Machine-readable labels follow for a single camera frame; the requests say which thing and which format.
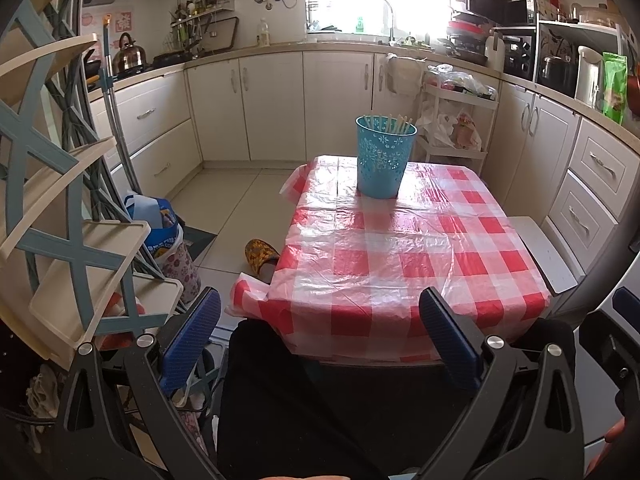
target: tiled floor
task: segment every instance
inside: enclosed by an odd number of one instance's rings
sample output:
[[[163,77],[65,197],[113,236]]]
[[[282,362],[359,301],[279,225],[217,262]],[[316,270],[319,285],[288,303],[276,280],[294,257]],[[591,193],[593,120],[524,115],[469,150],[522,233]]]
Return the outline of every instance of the tiled floor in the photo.
[[[251,273],[244,246],[252,238],[278,251],[295,205],[280,196],[292,170],[203,170],[172,200],[187,225],[218,237],[196,259],[202,285],[215,288],[223,305],[240,272]],[[222,314],[218,326],[233,330],[240,320]]]

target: person's hand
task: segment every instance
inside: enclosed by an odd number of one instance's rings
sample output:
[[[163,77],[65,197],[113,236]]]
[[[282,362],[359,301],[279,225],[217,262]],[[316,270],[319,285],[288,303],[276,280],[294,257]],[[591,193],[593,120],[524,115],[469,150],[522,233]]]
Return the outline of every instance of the person's hand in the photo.
[[[600,463],[600,461],[606,457],[609,449],[611,448],[611,444],[615,442],[615,440],[622,434],[625,429],[625,419],[623,418],[617,423],[613,428],[611,428],[608,433],[604,436],[604,440],[606,442],[602,453],[600,453],[596,458],[591,460],[589,463],[589,467],[587,468],[587,475],[593,471],[593,469]]]

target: kitchen table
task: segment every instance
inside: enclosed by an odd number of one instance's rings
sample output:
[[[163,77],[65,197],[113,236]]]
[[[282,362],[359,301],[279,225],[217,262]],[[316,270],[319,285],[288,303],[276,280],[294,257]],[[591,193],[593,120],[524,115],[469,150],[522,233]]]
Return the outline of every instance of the kitchen table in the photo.
[[[438,358],[418,313],[435,286],[512,341],[550,293],[494,197],[467,168],[410,162],[398,197],[357,189],[357,159],[320,156],[281,194],[298,204],[271,285],[242,274],[226,312],[262,319],[295,354],[354,364]]]

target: faucet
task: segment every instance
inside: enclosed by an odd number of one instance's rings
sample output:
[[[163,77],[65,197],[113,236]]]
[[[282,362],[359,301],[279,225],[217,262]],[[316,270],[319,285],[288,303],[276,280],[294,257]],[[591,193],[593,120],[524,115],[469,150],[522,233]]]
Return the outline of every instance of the faucet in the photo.
[[[394,29],[396,28],[396,14],[394,12],[394,8],[391,6],[388,0],[382,0],[382,1],[385,2],[389,6],[389,9],[391,10],[391,32],[389,34],[389,43],[391,43],[393,40],[395,40]]]

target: drawer handle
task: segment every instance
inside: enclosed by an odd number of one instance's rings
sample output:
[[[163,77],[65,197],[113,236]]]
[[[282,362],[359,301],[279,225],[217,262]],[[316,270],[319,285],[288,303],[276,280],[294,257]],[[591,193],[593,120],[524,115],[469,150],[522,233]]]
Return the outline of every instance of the drawer handle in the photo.
[[[162,170],[158,171],[157,173],[154,173],[154,176],[158,176],[162,173],[164,173],[166,170],[168,170],[171,167],[171,163],[168,162],[164,168],[162,168]]]
[[[593,161],[600,166],[603,170],[609,171],[613,179],[616,179],[616,172],[613,171],[609,166],[607,166],[604,162],[602,162],[597,156],[593,155],[593,153],[589,152],[589,156],[593,159]]]
[[[574,221],[575,221],[575,222],[576,222],[576,223],[577,223],[581,228],[583,228],[583,229],[584,229],[585,234],[586,234],[587,236],[589,236],[589,228],[588,228],[585,224],[583,224],[583,223],[580,221],[579,216],[575,213],[574,208],[573,208],[573,207],[571,207],[571,206],[569,206],[569,213],[571,214],[571,217],[574,219]]]
[[[524,123],[524,115],[528,112],[531,112],[531,106],[529,105],[529,103],[527,103],[527,105],[522,110],[522,116],[520,117],[520,126],[522,127],[523,132],[527,131],[527,127],[525,126],[525,123]]]
[[[149,115],[151,115],[153,112],[155,112],[156,109],[155,108],[151,108],[151,110],[147,110],[145,113],[143,113],[142,115],[138,116],[138,119],[144,119],[145,117],[149,117]]]

